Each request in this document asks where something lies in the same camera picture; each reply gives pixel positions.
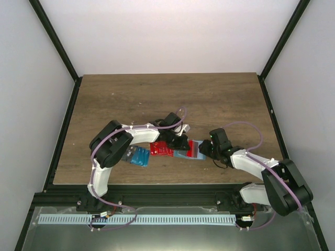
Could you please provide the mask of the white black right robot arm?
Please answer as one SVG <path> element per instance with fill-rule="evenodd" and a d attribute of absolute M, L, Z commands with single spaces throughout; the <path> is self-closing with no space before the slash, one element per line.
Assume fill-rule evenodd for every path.
<path fill-rule="evenodd" d="M 243 211 L 256 203 L 272 207 L 280 216 L 287 216 L 312 202 L 312 190 L 292 160 L 269 159 L 233 146 L 223 128 L 212 130 L 209 135 L 210 139 L 199 145 L 200 153 L 263 181 L 261 185 L 245 185 L 233 196 L 232 203 L 237 210 Z"/>

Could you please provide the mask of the single red credit card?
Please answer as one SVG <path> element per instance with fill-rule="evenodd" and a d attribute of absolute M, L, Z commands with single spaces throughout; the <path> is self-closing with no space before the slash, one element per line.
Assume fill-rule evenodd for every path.
<path fill-rule="evenodd" d="M 199 152 L 199 145 L 202 143 L 202 141 L 198 140 L 189 140 L 188 144 L 190 147 L 190 150 L 186 152 L 186 157 L 192 158 L 192 159 L 201 159 L 201 154 Z"/>

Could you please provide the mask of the blue card holder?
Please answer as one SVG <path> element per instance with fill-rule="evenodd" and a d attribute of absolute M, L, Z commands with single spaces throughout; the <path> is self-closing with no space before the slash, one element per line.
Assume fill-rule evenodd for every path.
<path fill-rule="evenodd" d="M 206 156 L 199 151 L 199 146 L 203 141 L 189 140 L 188 144 L 190 150 L 188 151 L 174 151 L 173 156 L 183 159 L 193 159 L 193 160 L 205 160 Z"/>

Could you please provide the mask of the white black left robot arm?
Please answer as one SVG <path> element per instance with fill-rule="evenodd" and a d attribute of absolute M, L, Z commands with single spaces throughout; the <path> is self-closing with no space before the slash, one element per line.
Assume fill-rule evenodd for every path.
<path fill-rule="evenodd" d="M 104 196 L 108 191 L 108 180 L 112 168 L 118 164 L 127 149 L 139 143 L 163 141 L 173 150 L 188 151 L 186 133 L 190 126 L 184 117 L 170 113 L 165 119 L 158 119 L 142 125 L 125 125 L 117 120 L 108 123 L 89 144 L 92 172 L 87 185 L 91 194 L 88 204 L 93 210 L 101 211 L 107 205 Z"/>

